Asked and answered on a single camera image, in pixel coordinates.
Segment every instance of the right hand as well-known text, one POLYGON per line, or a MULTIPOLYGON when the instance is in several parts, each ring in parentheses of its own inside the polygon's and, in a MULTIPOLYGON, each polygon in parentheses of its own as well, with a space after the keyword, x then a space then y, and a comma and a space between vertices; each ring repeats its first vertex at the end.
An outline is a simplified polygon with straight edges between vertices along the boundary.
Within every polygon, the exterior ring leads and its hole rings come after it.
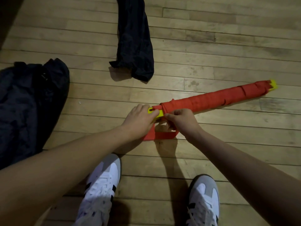
POLYGON ((166 113, 164 117, 171 121, 187 140, 193 138, 202 130, 190 109, 177 109, 171 113, 166 113))

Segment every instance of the black fabric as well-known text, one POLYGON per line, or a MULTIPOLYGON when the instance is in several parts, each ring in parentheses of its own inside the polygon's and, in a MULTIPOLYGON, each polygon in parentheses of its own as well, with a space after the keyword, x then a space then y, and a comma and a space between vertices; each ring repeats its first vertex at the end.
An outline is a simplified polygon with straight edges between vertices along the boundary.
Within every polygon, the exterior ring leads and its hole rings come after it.
POLYGON ((69 70, 59 59, 16 62, 0 71, 0 169, 42 151, 69 91, 69 70))
POLYGON ((154 73, 153 47, 144 0, 117 0, 119 42, 114 68, 132 70, 132 77, 149 81, 154 73))

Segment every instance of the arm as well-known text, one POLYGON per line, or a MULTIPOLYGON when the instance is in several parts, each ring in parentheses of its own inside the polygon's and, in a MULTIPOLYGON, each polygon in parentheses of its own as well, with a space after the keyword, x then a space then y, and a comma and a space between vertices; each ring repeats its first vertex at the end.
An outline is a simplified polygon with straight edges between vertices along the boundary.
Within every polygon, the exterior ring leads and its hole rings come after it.
POLYGON ((189 109, 165 114, 270 225, 300 225, 301 182, 205 132, 189 109))
POLYGON ((55 200, 78 184, 116 148, 146 135, 156 110, 133 108, 123 124, 13 164, 0 171, 0 222, 33 225, 55 200))

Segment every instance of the hand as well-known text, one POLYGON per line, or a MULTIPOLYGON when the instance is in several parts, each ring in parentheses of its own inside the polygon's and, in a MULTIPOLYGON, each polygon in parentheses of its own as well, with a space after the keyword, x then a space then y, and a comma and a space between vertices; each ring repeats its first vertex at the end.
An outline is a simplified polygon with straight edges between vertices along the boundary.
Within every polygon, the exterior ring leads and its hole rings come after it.
POLYGON ((159 115, 159 110, 148 113, 149 105, 139 104, 127 115, 121 126, 126 128, 130 138, 137 140, 145 136, 153 125, 154 119, 159 115))
POLYGON ((202 130, 190 109, 177 109, 166 113, 164 117, 171 121, 188 141, 202 130))

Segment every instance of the left hand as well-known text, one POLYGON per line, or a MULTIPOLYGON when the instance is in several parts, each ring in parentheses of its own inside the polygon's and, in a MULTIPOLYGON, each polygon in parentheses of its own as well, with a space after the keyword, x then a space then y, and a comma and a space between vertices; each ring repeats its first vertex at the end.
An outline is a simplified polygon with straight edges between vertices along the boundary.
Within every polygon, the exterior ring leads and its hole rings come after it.
POLYGON ((148 113, 149 105, 138 104, 134 107, 124 120, 123 126, 130 138, 137 140, 145 136, 153 125, 156 116, 159 115, 159 110, 148 113))

